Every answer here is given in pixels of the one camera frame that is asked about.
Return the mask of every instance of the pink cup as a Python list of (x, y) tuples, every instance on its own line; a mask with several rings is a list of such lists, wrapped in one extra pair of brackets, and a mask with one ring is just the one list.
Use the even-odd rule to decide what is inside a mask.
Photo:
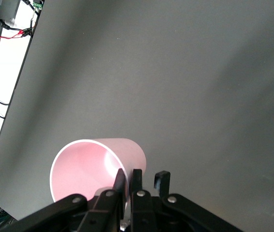
[(134, 141), (111, 138), (71, 142), (59, 151), (52, 163), (53, 201), (74, 193), (90, 200), (97, 190), (113, 186), (119, 168), (123, 169), (127, 184), (133, 169), (146, 171), (145, 154)]

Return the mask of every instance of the gray table surface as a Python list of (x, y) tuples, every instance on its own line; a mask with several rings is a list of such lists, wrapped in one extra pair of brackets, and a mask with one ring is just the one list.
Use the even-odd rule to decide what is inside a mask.
[(0, 207), (52, 203), (57, 152), (129, 138), (144, 186), (274, 231), (274, 1), (46, 1), (0, 135)]

